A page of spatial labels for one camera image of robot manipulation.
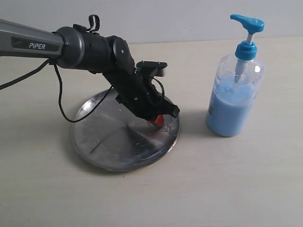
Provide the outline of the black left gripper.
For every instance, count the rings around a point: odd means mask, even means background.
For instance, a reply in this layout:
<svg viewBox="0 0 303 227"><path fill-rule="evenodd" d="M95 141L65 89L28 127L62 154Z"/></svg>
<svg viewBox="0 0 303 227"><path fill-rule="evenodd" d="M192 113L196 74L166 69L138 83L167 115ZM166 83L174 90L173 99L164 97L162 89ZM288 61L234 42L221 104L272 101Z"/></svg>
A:
<svg viewBox="0 0 303 227"><path fill-rule="evenodd" d="M115 100L135 116L157 127L164 125L163 115L178 117L179 107L166 96L160 101L161 95L148 89L144 78L135 68L130 72L121 69L109 70L104 72L103 76L116 91Z"/></svg>

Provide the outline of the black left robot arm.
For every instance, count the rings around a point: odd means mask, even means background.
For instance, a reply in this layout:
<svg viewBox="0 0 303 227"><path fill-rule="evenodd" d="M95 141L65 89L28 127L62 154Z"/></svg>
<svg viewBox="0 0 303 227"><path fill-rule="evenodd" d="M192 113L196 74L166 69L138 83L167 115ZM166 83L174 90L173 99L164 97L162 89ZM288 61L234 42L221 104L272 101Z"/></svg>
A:
<svg viewBox="0 0 303 227"><path fill-rule="evenodd" d="M135 62L126 40L98 33L100 20L89 27L74 24L47 32L6 20L0 22L1 56L43 58L59 68L101 73L116 90L116 101L135 116L161 126L162 116L177 117L179 108L158 92L153 81L164 75L165 62Z"/></svg>

